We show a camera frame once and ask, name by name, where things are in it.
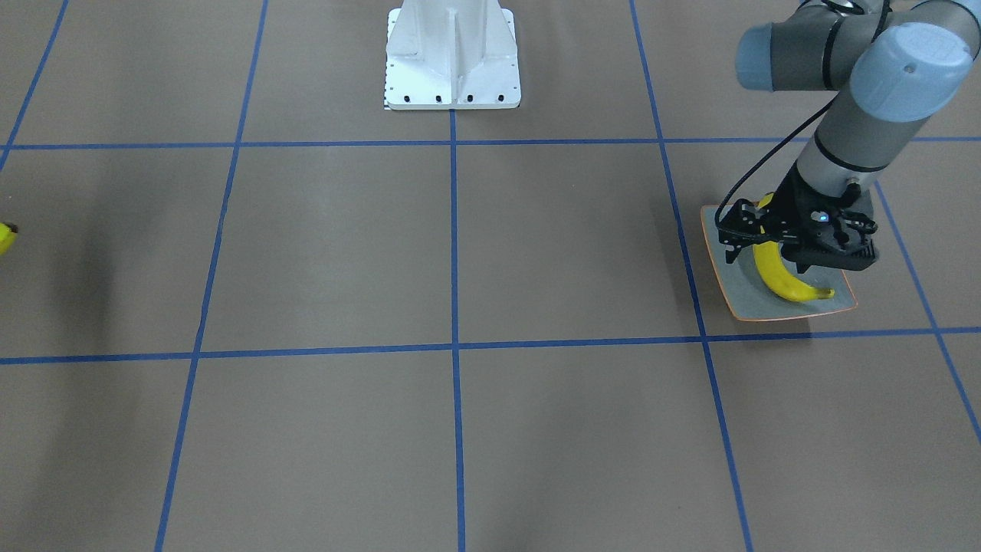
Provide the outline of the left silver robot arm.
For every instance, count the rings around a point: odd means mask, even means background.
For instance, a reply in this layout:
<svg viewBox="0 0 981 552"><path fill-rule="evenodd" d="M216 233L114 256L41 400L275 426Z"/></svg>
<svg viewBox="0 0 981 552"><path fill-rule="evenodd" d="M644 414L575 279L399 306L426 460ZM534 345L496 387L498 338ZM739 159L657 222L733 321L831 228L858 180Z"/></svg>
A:
<svg viewBox="0 0 981 552"><path fill-rule="evenodd" d="M799 272L861 271L878 259L869 186L956 95L979 56L977 1L807 1L747 29L735 59L747 90L830 90L812 138L770 203L716 215L726 263L774 242Z"/></svg>

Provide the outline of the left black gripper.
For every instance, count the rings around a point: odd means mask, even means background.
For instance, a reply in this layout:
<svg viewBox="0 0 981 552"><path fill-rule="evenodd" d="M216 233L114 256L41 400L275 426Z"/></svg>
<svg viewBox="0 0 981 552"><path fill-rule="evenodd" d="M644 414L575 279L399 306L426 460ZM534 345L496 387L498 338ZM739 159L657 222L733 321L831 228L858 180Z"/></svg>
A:
<svg viewBox="0 0 981 552"><path fill-rule="evenodd" d="M840 195L827 195L806 182L796 165L763 209L746 199L719 206L715 228L726 265L744 249L764 242L775 242L799 273L812 266L863 271L879 259L873 241L878 224L868 190L847 182Z"/></svg>

